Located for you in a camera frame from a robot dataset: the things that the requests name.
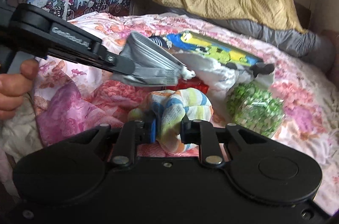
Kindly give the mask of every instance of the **pink floral blanket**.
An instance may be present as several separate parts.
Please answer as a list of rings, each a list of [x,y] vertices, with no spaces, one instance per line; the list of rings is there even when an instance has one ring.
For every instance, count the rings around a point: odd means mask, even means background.
[[[316,68],[277,48],[186,16],[145,15],[114,17],[91,13],[71,21],[101,38],[119,53],[131,30],[145,36],[189,29],[237,46],[276,66],[271,91],[284,100],[285,121],[273,139],[312,156],[323,170],[315,201],[328,213],[339,208],[338,101],[335,86]],[[109,80],[110,74],[93,67],[49,57],[40,61],[35,85],[35,109],[43,144],[50,145],[101,123],[121,127],[128,112],[137,107],[150,89]],[[217,114],[212,122],[223,126]],[[159,145],[139,147],[143,156],[173,156]],[[197,156],[193,149],[175,156]]]

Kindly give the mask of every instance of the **finger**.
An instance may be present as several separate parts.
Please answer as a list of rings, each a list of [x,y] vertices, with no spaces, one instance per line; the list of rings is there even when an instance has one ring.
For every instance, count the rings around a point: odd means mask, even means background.
[[[0,111],[0,120],[12,119],[15,116],[15,111]]]
[[[19,97],[31,91],[33,81],[21,74],[0,74],[0,93],[9,97]]]
[[[38,75],[38,71],[39,62],[35,59],[26,60],[20,66],[21,74],[29,80],[34,80]]]
[[[23,96],[20,97],[8,97],[0,93],[0,110],[12,111],[22,105]]]

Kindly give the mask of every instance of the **metal screw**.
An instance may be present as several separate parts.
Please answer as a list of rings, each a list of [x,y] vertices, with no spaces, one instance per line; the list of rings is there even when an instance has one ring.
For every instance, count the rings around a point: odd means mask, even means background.
[[[312,211],[310,210],[303,210],[301,212],[301,217],[304,219],[304,220],[310,220],[312,217],[313,217],[313,213]]]
[[[112,62],[112,61],[114,61],[114,57],[108,56],[108,57],[107,57],[107,60],[108,60],[109,62]]]
[[[34,218],[34,213],[29,211],[29,210],[24,210],[22,212],[22,216],[26,219],[33,219]]]
[[[173,164],[170,163],[170,162],[165,162],[165,163],[163,163],[162,165],[163,165],[164,167],[166,167],[166,168],[170,168],[171,166],[173,166]]]
[[[211,156],[207,156],[205,161],[212,165],[219,165],[222,162],[222,158],[217,155],[211,155]]]
[[[126,156],[115,156],[112,161],[117,165],[126,165],[129,162],[129,159]]]

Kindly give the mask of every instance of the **blue and yellow checkered cloth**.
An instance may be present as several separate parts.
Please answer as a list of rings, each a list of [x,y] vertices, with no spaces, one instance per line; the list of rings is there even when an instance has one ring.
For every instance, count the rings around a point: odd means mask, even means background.
[[[142,119],[144,112],[153,111],[161,119],[157,141],[170,153],[184,152],[196,147],[180,140],[180,122],[187,114],[190,120],[209,121],[213,114],[211,102],[201,91],[188,88],[178,91],[154,91],[148,94],[138,108],[128,114],[129,120]]]

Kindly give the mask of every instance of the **green bag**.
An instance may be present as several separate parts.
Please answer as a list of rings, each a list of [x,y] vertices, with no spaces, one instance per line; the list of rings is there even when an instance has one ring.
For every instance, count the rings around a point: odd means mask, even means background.
[[[233,122],[271,138],[284,119],[282,101],[253,83],[240,84],[228,98],[226,108]]]

